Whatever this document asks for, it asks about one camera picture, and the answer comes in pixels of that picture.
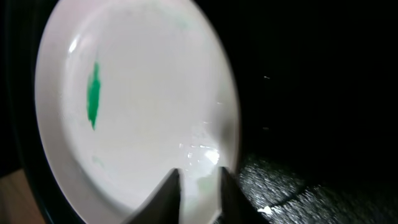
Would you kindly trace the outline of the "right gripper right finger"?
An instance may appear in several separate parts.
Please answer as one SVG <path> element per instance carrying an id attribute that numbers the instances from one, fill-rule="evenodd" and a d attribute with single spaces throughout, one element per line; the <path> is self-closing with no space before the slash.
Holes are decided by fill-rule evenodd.
<path id="1" fill-rule="evenodd" d="M 226 224 L 269 224 L 251 205 L 239 188 L 234 175 L 226 167 L 220 167 L 220 199 L 222 217 Z"/>

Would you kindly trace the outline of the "white plate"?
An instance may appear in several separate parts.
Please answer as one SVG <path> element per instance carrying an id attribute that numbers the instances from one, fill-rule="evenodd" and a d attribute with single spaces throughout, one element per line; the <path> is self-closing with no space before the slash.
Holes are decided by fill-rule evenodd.
<path id="1" fill-rule="evenodd" d="M 53 176 L 86 223 L 121 223 L 171 169 L 181 223 L 221 213 L 221 166 L 239 154 L 233 73 L 193 1 L 59 1 L 35 69 Z"/>

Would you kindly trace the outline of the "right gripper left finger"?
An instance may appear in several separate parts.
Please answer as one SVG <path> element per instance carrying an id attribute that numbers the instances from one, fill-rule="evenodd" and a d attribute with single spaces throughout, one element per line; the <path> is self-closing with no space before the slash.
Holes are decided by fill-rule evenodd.
<path id="1" fill-rule="evenodd" d="M 174 168 L 164 177 L 144 205 L 122 224 L 179 224 L 181 183 L 179 170 Z"/>

